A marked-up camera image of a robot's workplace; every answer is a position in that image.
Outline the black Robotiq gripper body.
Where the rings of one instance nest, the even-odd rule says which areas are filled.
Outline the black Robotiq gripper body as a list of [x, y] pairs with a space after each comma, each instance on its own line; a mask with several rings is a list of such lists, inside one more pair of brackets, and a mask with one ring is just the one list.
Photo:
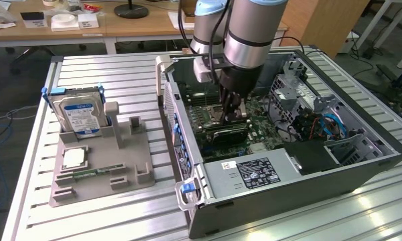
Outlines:
[[228, 93], [245, 98], [255, 88], [260, 73], [260, 66], [252, 69], [237, 67], [223, 68], [219, 79], [220, 99], [224, 99]]

